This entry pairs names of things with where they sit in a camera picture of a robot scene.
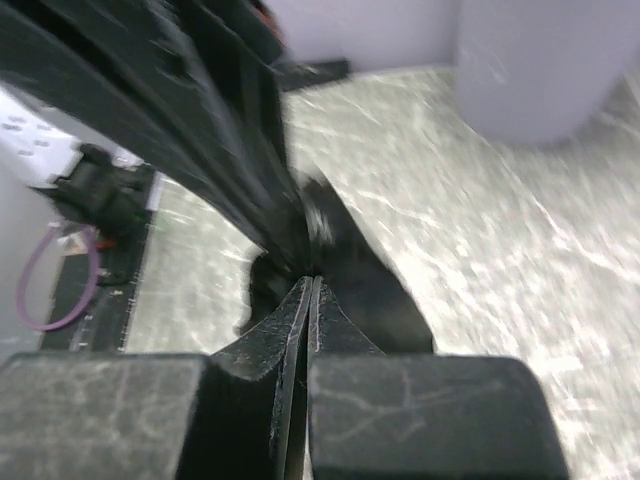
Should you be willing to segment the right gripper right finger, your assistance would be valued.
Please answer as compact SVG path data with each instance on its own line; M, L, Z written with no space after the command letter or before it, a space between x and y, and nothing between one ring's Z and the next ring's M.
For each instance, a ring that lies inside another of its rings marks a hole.
M317 479L569 477L543 389L519 359L386 355L321 278L307 359Z

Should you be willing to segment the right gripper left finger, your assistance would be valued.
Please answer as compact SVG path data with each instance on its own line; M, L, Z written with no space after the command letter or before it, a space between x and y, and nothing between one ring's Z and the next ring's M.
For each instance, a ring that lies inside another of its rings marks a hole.
M33 352L1 368L5 479L299 479L311 281L213 355Z

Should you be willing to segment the black trash bag roll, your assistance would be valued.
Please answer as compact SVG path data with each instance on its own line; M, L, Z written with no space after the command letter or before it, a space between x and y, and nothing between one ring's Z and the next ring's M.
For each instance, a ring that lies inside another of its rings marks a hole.
M304 276L388 354L433 333L323 176L287 159L285 48L255 1L5 1L1 78L127 148L212 205L259 253L245 334Z

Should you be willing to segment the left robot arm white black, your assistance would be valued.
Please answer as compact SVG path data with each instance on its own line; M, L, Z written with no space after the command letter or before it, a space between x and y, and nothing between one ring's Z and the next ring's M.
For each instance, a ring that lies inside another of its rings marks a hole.
M1 164L67 220L127 241L157 179L141 158L71 115L1 86Z

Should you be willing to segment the grey plastic trash bin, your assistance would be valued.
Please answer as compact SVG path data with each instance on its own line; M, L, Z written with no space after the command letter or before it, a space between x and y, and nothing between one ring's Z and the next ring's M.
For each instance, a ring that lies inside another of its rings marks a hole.
M639 3L464 1L456 54L461 117L506 143L579 129L633 64Z

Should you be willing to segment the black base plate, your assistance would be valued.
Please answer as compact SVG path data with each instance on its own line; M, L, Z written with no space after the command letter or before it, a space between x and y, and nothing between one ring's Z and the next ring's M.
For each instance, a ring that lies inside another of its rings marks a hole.
M127 243L101 250L101 272L92 300L69 325L44 333L40 342L42 350L116 352L124 349L147 237L148 232L142 229ZM53 295L50 323L75 306L88 274L88 260L84 255L66 257Z

